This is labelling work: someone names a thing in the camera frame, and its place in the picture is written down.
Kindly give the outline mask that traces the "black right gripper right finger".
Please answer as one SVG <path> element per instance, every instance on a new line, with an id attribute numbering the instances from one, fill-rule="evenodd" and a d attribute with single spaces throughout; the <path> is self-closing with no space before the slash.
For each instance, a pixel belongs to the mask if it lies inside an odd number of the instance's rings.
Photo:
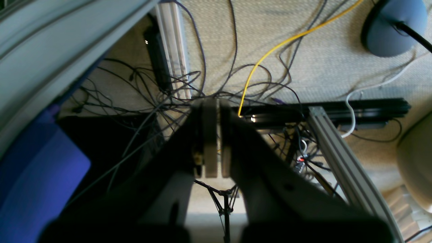
<path id="1" fill-rule="evenodd" d="M 222 175 L 240 187 L 249 220 L 242 242 L 393 243 L 384 220 L 293 172 L 224 101 L 220 119 Z"/>

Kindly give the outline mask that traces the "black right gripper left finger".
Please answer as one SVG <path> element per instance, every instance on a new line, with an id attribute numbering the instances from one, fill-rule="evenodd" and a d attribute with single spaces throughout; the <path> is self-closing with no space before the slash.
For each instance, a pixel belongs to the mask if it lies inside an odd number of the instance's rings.
<path id="1" fill-rule="evenodd" d="M 136 175 L 107 195 L 62 215 L 42 243 L 189 242 L 183 227 L 200 169 L 216 178 L 217 104 L 194 104 L 185 123 Z"/>

